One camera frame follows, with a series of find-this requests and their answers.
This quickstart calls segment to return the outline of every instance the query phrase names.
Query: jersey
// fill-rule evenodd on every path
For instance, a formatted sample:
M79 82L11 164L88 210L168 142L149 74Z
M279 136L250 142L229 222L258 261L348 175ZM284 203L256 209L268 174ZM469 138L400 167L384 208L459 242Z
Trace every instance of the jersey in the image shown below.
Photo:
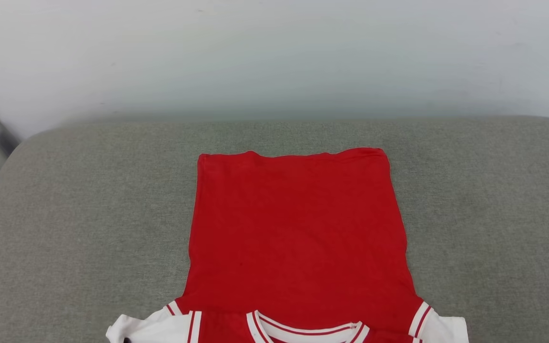
M324 330L299 330L259 313L190 311L187 315L156 312L140 321L126 315L109 326L110 343L422 343L403 334L370 330L348 323Z
M190 270L174 305L183 314L257 308L309 329L363 321L421 337L434 311L416 295L406 245L383 150L203 154Z

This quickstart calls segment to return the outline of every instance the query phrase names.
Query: collar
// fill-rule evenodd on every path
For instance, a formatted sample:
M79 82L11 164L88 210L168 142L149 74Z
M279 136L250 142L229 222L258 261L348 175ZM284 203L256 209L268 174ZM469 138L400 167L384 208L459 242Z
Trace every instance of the collar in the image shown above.
M259 311L248 313L246 317L255 343L273 343L270 337L286 343L363 343L370 330L362 322L322 330L301 330L278 323Z

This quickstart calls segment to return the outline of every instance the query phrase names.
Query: gray upholstered surface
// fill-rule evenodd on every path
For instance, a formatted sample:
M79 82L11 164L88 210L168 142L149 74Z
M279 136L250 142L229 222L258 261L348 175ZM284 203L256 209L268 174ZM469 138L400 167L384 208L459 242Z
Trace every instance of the gray upholstered surface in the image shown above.
M356 146L390 158L419 295L473 343L549 342L549 119L531 117L39 134L0 172L0 342L104 342L179 295L198 154Z

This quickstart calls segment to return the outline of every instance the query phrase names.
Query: red stripe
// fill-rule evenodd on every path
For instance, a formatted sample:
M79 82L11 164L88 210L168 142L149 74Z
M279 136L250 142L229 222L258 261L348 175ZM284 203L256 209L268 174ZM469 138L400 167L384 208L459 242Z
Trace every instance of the red stripe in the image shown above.
M190 332L188 333L188 343L190 343L190 340L192 339L192 326L194 326L194 313L192 312L192 318L190 318Z
M421 325L423 325L423 321L425 320L425 317L427 317L427 313L431 310L431 306L427 306L427 310L425 310L425 313L423 313L423 317L421 317L421 321L418 322L417 332L414 333L414 337L418 338L418 332L421 330Z
M363 330L363 328L364 328L364 324L361 323L359 330L357 330L357 334L355 334L355 337L353 337L353 340L350 343L355 343L355 340L357 340L357 337L359 337L359 334L361 333L361 330Z
M278 328L280 330L283 330L283 331L286 331L286 332L291 332L291 333L297 333L297 334L304 334L304 335L307 335L307 336L320 336L322 334L331 334L331 333L336 333L336 332L341 332L341 331L344 331L344 330L349 330L351 328L351 326L346 326L344 328L338 328L338 329L334 329L334 330L330 330L328 332L316 332L316 333L311 333L311 332L298 332L298 331L294 331L294 330L291 330L291 329L288 329L288 328L284 328L282 326L279 326L271 321L268 321L267 319L265 319L264 317L260 317L261 321L264 321L272 326L274 326L275 328Z
M264 332L262 332L262 328L260 327L260 325L257 323L257 318L255 317L255 312L253 312L253 322L255 323L255 327L257 328L258 332L260 333L260 336L262 337L262 339L264 340L265 343L268 342L268 339L266 339L266 336L264 334Z

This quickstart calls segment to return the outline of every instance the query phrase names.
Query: white sleeve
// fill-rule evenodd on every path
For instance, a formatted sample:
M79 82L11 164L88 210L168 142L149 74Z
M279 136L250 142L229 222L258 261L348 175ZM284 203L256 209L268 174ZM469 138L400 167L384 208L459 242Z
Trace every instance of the white sleeve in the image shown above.
M427 343L469 343L464 318L440 317L433 309L427 313L425 323L418 336Z
M191 320L192 315L189 314L171 315L161 311L144 321L123 314L109 326L105 337L110 343L124 343L126 337L131 343L185 343Z

